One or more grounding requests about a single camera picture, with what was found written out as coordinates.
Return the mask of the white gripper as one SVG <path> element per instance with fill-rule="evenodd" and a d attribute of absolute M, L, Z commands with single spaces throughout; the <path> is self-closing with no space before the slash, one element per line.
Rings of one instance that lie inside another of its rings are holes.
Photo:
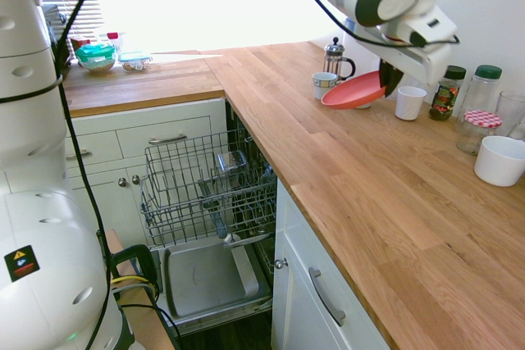
<path fill-rule="evenodd" d="M 423 14 L 407 14 L 376 27 L 354 29 L 361 44 L 381 60 L 379 78 L 389 97 L 404 75 L 432 85 L 451 60 L 456 25 L 438 7 Z"/>

